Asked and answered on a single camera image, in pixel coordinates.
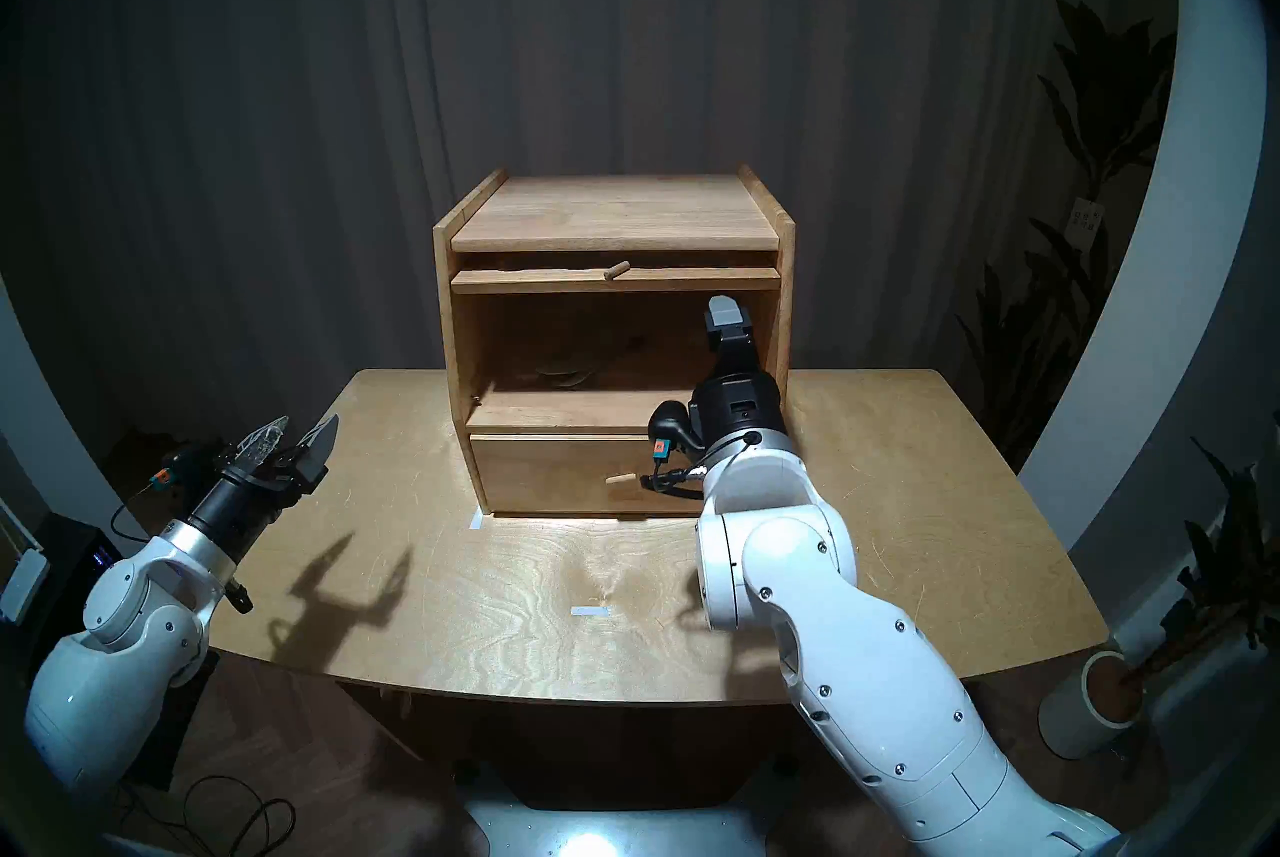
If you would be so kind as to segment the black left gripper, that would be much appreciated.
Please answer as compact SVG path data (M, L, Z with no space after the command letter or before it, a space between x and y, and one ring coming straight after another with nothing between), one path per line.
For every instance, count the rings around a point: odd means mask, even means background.
M224 555L246 555L264 530L291 509L301 491L314 491L326 475L339 428L339 414L320 420L294 448L274 455L291 417L282 414L247 434L236 448L236 466L221 469L212 489L186 515ZM259 466L253 471L237 466Z

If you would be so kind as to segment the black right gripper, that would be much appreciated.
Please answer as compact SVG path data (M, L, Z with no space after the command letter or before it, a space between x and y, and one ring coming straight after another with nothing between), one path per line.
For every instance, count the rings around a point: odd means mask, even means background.
M710 371L719 377L701 381L690 399L692 428L708 450L723 437L746 431L783 434L785 413L778 384L758 370L753 320L731 295L712 295L704 313Z

